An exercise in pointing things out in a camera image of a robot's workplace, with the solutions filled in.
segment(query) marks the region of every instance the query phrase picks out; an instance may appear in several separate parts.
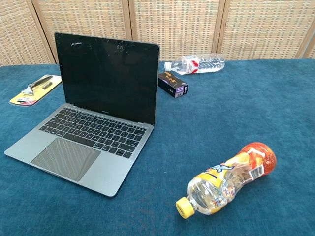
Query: blue table cover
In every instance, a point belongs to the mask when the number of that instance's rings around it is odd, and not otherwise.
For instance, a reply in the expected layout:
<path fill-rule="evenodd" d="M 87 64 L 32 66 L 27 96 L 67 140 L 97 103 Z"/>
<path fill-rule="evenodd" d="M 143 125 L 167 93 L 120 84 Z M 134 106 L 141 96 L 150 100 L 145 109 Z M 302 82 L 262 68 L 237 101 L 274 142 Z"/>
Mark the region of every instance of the blue table cover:
<path fill-rule="evenodd" d="M 174 73 L 188 93 L 173 98 L 157 89 L 154 132 L 114 198 L 3 154 L 65 102 L 59 85 L 32 107 L 9 104 L 44 74 L 60 75 L 59 66 L 0 67 L 1 236 L 315 235 L 315 59 L 227 61 L 216 73 Z M 218 213 L 183 219 L 175 202 L 187 183 L 250 142 L 275 152 L 275 170 Z"/>

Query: bottle cap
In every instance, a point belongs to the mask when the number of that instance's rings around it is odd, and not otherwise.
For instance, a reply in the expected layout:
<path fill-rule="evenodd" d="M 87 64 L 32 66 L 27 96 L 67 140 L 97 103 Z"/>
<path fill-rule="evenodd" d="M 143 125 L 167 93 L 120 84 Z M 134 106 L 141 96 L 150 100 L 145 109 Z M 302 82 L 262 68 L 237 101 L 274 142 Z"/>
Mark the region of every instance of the bottle cap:
<path fill-rule="evenodd" d="M 186 197 L 182 197 L 180 200 L 176 202 L 176 208 L 179 214 L 187 219 L 188 217 L 195 214 L 195 210 L 193 209 L 190 201 Z"/>
<path fill-rule="evenodd" d="M 172 63 L 166 62 L 164 64 L 164 69 L 165 69 L 165 71 L 171 71 L 172 70 Z"/>

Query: small black box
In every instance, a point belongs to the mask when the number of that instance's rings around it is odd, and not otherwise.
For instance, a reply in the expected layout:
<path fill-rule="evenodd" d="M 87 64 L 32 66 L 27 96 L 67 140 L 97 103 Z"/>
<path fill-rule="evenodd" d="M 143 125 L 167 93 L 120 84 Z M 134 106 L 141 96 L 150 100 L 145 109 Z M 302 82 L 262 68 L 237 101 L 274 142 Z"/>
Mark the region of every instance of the small black box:
<path fill-rule="evenodd" d="M 187 93 L 188 84 L 169 72 L 158 75 L 158 86 L 173 97 L 179 97 Z"/>

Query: laptop keyboard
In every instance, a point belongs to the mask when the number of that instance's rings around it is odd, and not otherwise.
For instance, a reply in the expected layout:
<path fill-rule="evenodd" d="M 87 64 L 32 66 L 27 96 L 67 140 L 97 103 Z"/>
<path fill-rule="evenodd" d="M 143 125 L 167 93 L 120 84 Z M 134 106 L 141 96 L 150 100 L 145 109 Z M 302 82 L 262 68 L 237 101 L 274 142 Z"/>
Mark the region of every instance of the laptop keyboard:
<path fill-rule="evenodd" d="M 70 108 L 63 108 L 40 130 L 125 158 L 130 158 L 146 131 Z"/>

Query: trackpad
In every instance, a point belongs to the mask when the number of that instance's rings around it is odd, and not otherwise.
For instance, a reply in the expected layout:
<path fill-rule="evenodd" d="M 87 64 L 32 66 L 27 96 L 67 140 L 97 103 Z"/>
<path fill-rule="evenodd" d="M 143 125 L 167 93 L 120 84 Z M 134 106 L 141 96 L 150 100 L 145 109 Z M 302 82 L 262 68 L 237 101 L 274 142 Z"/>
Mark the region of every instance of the trackpad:
<path fill-rule="evenodd" d="M 31 163 L 62 177 L 80 181 L 100 153 L 98 150 L 56 138 Z"/>

